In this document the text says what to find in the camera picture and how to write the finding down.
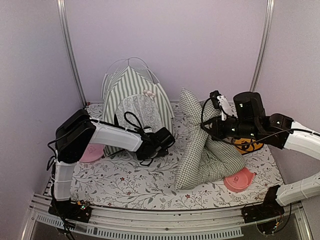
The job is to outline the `striped pet tent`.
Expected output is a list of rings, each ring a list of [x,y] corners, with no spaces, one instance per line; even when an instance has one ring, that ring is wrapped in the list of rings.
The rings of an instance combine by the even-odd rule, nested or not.
[[[101,86],[102,120],[133,129],[124,118],[125,112],[136,115],[143,128],[153,133],[165,127],[175,136],[175,118],[169,98],[159,79],[146,66],[127,67],[104,75]]]

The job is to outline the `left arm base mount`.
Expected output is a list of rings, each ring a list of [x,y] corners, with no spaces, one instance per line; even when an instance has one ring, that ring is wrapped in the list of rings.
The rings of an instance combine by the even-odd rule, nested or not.
[[[70,199],[66,201],[56,201],[53,199],[50,203],[48,213],[66,220],[89,223],[92,210],[90,206],[77,204]]]

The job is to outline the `pink bowl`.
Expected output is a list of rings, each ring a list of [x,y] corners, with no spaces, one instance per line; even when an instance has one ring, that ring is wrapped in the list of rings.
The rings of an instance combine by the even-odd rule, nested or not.
[[[253,182],[255,174],[248,168],[244,167],[237,173],[225,177],[223,184],[225,187],[233,193],[241,193],[245,191]]]

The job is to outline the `yellow double bowl holder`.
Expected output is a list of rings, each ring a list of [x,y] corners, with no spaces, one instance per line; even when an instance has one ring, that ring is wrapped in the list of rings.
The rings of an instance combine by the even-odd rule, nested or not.
[[[256,142],[251,138],[231,138],[231,142],[236,144],[236,149],[242,154],[250,154],[256,151],[259,151],[263,148],[264,144],[260,142]]]

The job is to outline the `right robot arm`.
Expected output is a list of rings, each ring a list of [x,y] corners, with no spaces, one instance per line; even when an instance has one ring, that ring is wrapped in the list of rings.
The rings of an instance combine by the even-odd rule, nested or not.
[[[221,114],[202,120],[200,126],[213,140],[225,142],[226,138],[253,139],[255,143],[320,158],[320,134],[289,116],[280,113],[266,115],[258,92],[245,91],[235,95],[235,113],[225,96],[217,90],[210,93],[209,101]],[[283,207],[319,194],[319,173],[291,184],[275,185],[268,189],[258,213],[262,218],[269,218],[278,210],[278,206]]]

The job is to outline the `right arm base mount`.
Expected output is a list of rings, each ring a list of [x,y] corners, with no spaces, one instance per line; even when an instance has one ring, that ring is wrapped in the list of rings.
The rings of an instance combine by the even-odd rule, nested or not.
[[[241,215],[245,223],[275,218],[285,213],[284,207],[280,206],[275,200],[262,202],[260,204],[246,204],[241,209]]]

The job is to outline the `green checkered cushion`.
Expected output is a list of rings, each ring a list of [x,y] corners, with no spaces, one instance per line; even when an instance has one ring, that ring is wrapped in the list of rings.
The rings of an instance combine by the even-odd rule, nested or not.
[[[244,157],[234,146],[212,140],[201,129],[202,106],[192,91],[181,90],[179,107],[188,121],[188,140],[175,174],[176,191],[222,180],[246,166]]]

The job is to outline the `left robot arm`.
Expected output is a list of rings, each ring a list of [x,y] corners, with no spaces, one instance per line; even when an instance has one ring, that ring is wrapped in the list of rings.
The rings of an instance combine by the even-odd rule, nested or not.
[[[53,198],[55,209],[63,216],[74,213],[71,198],[71,183],[76,163],[83,157],[90,144],[111,146],[135,153],[139,161],[162,157],[175,143],[175,137],[166,128],[156,132],[143,127],[137,116],[126,111],[124,119],[132,128],[92,118],[84,109],[75,112],[55,132],[55,139],[47,146],[53,151],[54,175]]]

